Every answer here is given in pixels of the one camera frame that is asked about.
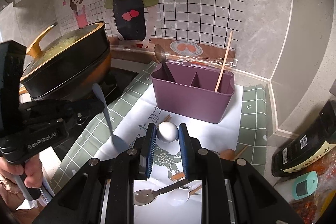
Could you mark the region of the person left hand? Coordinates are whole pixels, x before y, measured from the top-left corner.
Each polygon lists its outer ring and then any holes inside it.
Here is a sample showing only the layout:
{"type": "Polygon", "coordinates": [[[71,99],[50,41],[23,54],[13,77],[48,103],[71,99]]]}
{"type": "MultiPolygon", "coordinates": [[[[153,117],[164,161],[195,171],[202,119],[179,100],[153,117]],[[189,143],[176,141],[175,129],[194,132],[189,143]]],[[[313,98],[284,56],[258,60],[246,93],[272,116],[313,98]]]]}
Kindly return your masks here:
{"type": "Polygon", "coordinates": [[[1,157],[1,175],[15,182],[14,176],[25,174],[25,186],[28,188],[40,188],[43,181],[42,162],[39,154],[33,156],[25,166],[11,165],[4,157],[1,157]]]}

